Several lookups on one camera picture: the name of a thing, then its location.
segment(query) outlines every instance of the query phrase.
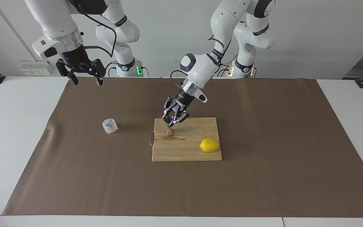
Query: small bottle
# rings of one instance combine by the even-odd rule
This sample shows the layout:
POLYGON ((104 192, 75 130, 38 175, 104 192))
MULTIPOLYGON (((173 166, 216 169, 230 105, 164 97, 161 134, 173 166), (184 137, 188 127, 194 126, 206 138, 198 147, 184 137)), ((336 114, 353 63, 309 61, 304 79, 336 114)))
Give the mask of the small bottle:
POLYGON ((108 134, 116 132, 118 129, 116 122, 112 118, 104 120, 102 126, 108 134))

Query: yellow lemon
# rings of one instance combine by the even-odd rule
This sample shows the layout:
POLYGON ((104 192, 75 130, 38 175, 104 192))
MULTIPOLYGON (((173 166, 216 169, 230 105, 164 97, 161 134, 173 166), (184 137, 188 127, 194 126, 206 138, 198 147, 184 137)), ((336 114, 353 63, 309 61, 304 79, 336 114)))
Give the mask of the yellow lemon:
POLYGON ((205 138, 200 143, 200 148, 205 152, 214 152, 219 148, 219 142, 213 138, 205 138))

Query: metal clamp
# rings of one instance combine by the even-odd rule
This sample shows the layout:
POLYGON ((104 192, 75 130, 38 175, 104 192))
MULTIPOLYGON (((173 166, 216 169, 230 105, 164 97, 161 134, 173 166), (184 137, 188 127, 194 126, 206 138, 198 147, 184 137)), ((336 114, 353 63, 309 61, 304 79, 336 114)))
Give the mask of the metal clamp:
POLYGON ((155 131, 155 129, 153 129, 153 130, 151 131, 151 133, 149 134, 149 145, 151 145, 151 148, 152 148, 152 149, 154 148, 154 142, 155 142, 155 141, 151 142, 152 133, 154 133, 154 131, 155 131))

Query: brown paper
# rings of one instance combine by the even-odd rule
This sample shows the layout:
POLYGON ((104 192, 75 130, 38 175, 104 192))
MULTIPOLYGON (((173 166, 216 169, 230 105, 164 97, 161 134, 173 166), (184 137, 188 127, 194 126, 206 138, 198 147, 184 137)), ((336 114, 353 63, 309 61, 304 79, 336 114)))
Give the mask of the brown paper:
POLYGON ((3 214, 363 217, 363 162, 315 80, 210 81, 187 110, 217 118, 223 160, 152 162, 154 118, 177 90, 68 82, 3 214))

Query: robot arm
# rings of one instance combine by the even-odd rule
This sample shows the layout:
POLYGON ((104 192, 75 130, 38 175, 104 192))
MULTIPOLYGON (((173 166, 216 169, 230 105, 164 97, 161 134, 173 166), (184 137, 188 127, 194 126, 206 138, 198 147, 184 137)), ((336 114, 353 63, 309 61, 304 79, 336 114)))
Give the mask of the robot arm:
POLYGON ((115 30, 117 37, 115 38, 114 33, 104 26, 97 26, 96 36, 111 48, 116 43, 114 55, 118 76, 140 76, 141 71, 137 66, 141 67, 142 63, 133 56, 131 47, 127 45, 127 43, 138 41, 140 30, 125 15, 121 0, 109 0, 108 7, 102 16, 110 21, 106 24, 115 30))
POLYGON ((274 38, 267 30, 268 15, 274 4, 275 0, 251 0, 246 21, 239 22, 235 27, 234 36, 238 41, 239 53, 232 65, 231 77, 248 77, 256 56, 255 47, 267 50, 273 46, 274 38))
POLYGON ((168 97, 164 105, 163 119, 169 126, 183 122, 189 114, 187 107, 194 98, 207 102, 202 90, 220 66, 228 43, 231 41, 233 30, 238 21, 246 13, 250 0, 222 0, 211 17, 211 29, 216 44, 210 54, 187 54, 180 62, 180 68, 187 73, 187 78, 176 97, 168 97))
MULTIPOLYGON (((62 59, 57 62, 61 76, 67 76, 77 84, 75 72, 85 72, 95 76, 99 85, 105 68, 99 59, 89 60, 83 46, 81 33, 71 17, 69 4, 65 0, 26 0, 33 17, 41 25, 43 36, 33 43, 33 49, 43 59, 59 54, 62 59)), ((104 0, 71 0, 71 3, 84 9, 85 13, 103 13, 107 8, 104 0)))
POLYGON ((274 4, 275 0, 223 0, 221 2, 211 17, 211 29, 215 38, 213 40, 216 40, 211 54, 189 53, 180 61, 180 68, 187 73, 187 78, 176 97, 168 97, 165 102, 162 118, 169 123, 169 126, 183 122, 189 117, 186 109, 194 98, 207 102, 207 97, 202 90, 217 67, 219 70, 232 33, 239 43, 238 59, 234 63, 235 76, 249 73, 256 55, 254 46, 268 49, 274 44, 274 39, 266 33, 269 27, 267 16, 274 4), (244 14, 247 14, 247 22, 238 23, 244 14))

